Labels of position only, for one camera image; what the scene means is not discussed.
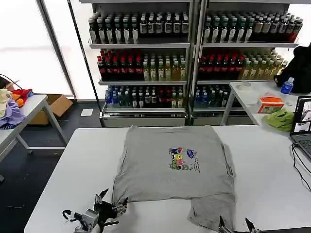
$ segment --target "tissue box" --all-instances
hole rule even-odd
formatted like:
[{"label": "tissue box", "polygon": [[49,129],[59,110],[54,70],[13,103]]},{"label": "tissue box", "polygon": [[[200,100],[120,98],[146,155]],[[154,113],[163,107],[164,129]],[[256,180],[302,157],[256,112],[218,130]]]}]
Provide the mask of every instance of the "tissue box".
[{"label": "tissue box", "polygon": [[278,97],[261,97],[259,98],[258,106],[258,113],[274,113],[280,110],[284,106],[284,103]]}]

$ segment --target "printed graphic on shirt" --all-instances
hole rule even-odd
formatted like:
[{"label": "printed graphic on shirt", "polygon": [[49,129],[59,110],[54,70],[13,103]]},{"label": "printed graphic on shirt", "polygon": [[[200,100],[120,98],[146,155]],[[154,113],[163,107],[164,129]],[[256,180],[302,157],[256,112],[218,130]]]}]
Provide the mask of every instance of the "printed graphic on shirt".
[{"label": "printed graphic on shirt", "polygon": [[197,152],[191,149],[169,148],[172,163],[170,169],[200,172]]}]

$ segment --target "shelf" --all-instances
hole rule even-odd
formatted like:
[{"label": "shelf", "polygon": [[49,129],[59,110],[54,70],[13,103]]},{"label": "shelf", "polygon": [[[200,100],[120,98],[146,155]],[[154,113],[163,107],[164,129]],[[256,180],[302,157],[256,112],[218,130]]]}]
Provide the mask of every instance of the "shelf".
[{"label": "shelf", "polygon": [[203,43],[203,48],[295,48],[295,43]]},{"label": "shelf", "polygon": [[230,84],[232,82],[270,82],[274,80],[199,80],[198,85]]},{"label": "shelf", "polygon": [[311,0],[210,0],[210,2],[311,4]]},{"label": "shelf", "polygon": [[190,0],[79,0],[80,3],[190,2]]},{"label": "shelf", "polygon": [[[207,112],[224,112],[225,108],[219,107],[219,108],[194,108],[195,113],[207,113]],[[230,111],[232,112],[240,112],[244,111],[243,108],[231,108]]]},{"label": "shelf", "polygon": [[102,81],[98,82],[99,85],[111,85],[111,86],[135,86],[135,85],[186,85],[186,81],[178,81],[178,82],[144,82],[144,81]]},{"label": "shelf", "polygon": [[105,108],[104,114],[123,113],[123,114],[184,114],[184,108]]},{"label": "shelf", "polygon": [[182,49],[189,48],[190,43],[187,38],[139,38],[137,44],[92,44],[89,40],[89,46],[92,49]]}]

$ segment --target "gray t-shirt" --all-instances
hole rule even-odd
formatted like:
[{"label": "gray t-shirt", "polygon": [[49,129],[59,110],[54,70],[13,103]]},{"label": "gray t-shirt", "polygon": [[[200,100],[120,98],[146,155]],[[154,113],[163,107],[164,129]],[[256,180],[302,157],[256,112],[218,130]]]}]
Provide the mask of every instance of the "gray t-shirt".
[{"label": "gray t-shirt", "polygon": [[139,128],[126,136],[113,202],[191,199],[192,222],[217,230],[220,215],[234,228],[231,154],[211,126]]}]

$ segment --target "red cloth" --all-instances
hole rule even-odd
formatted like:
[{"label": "red cloth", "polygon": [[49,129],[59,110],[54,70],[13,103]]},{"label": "red cloth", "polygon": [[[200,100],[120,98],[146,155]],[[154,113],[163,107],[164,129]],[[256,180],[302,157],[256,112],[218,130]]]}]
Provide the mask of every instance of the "red cloth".
[{"label": "red cloth", "polygon": [[27,100],[27,94],[29,92],[31,92],[32,89],[28,89],[28,90],[21,90],[21,89],[18,89],[18,90],[14,90],[12,91],[13,94],[16,94],[16,95],[20,95],[19,99],[22,99],[24,101],[24,104]]}]

